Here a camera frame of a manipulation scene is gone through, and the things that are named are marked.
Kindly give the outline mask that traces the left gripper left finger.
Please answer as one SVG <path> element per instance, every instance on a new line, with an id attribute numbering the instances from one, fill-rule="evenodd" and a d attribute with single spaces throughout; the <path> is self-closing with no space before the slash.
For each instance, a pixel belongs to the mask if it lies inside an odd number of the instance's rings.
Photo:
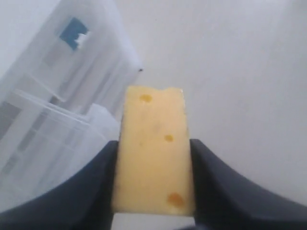
<path id="1" fill-rule="evenodd" d="M 2 230 L 109 230 L 118 142 L 47 193 L 0 214 Z"/>

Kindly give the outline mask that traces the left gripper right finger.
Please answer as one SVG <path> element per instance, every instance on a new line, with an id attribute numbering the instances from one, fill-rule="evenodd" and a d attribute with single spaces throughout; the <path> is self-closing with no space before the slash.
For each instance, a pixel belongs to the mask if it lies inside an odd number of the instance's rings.
<path id="1" fill-rule="evenodd" d="M 198 139 L 190 140 L 198 230 L 305 230 L 306 206 L 237 173 Z"/>

